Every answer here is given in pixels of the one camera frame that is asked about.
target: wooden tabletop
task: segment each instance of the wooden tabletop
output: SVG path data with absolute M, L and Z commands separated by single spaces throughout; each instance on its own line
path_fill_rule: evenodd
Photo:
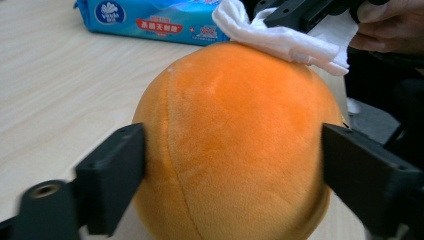
M 0 0 L 0 221 L 29 187 L 72 180 L 84 156 L 131 123 L 154 77 L 200 48 L 90 33 L 73 4 Z M 317 71 L 346 116 L 343 80 Z M 130 206 L 112 239 L 151 238 Z M 365 231 L 333 196 L 310 239 L 361 240 Z

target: gray floor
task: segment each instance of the gray floor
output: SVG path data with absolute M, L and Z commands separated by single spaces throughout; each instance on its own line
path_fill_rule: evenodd
M 361 112 L 350 115 L 351 127 L 366 134 L 369 138 L 384 144 L 399 123 L 386 112 L 357 101 Z

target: blue wipes package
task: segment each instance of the blue wipes package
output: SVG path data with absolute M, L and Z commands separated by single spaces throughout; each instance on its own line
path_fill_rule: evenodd
M 206 46 L 228 41 L 212 20 L 220 0 L 77 0 L 91 32 Z

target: orange plush ball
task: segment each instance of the orange plush ball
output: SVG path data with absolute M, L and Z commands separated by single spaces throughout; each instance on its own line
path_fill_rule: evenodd
M 326 211 L 321 126 L 342 119 L 307 66 L 214 44 L 165 69 L 133 122 L 147 139 L 134 204 L 156 239 L 306 239 Z

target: red label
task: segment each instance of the red label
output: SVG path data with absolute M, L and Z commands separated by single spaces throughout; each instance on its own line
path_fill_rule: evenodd
M 137 26 L 146 31 L 153 31 L 158 33 L 180 33 L 183 30 L 183 26 L 179 24 L 156 22 L 144 19 L 135 20 Z

